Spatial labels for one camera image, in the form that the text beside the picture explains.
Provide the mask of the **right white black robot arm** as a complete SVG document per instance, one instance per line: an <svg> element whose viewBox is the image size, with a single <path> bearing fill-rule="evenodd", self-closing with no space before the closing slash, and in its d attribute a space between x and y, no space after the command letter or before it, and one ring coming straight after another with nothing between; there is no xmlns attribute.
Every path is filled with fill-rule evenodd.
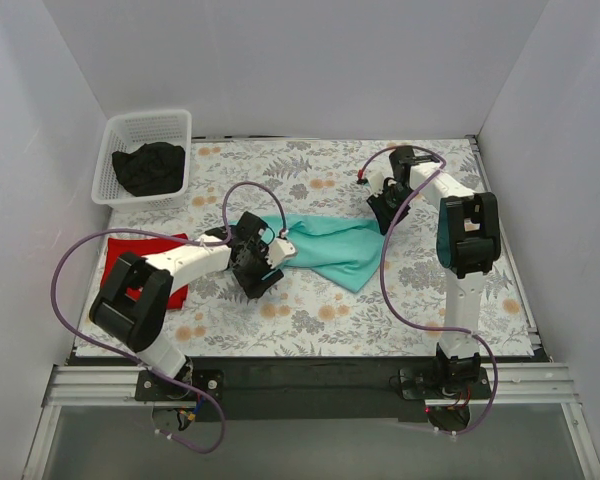
<svg viewBox="0 0 600 480"><path fill-rule="evenodd" d="M380 232L390 237L406 217L411 202L422 196L438 212L436 255L446 281L445 316L436 351L421 370L399 374L405 396L427 394L467 398L474 385L485 382L480 352L486 345L478 332L486 279L501 255L496 196L477 193L446 172L438 153L414 145L384 148L391 175L361 168L357 181L369 186L367 203Z"/></svg>

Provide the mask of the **teal t shirt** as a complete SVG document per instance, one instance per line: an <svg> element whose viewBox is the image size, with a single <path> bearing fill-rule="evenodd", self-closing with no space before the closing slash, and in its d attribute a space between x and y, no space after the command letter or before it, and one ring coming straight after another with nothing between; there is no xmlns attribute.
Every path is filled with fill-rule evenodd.
<svg viewBox="0 0 600 480"><path fill-rule="evenodd" d="M289 214L286 221L297 250L286 268L311 270L352 293L378 270L384 236L375 220Z"/></svg>

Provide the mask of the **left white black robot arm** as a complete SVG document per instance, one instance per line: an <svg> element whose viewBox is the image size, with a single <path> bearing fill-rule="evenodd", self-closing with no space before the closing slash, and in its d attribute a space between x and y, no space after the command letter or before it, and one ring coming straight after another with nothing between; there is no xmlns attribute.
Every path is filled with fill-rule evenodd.
<svg viewBox="0 0 600 480"><path fill-rule="evenodd" d="M101 286L89 319L160 373L158 387L173 400L193 386L193 365L163 332L174 292L212 273L229 270L249 299L283 278L282 265L297 254L285 232L265 241L268 224L246 212L238 223L206 231L194 245L148 256L121 254Z"/></svg>

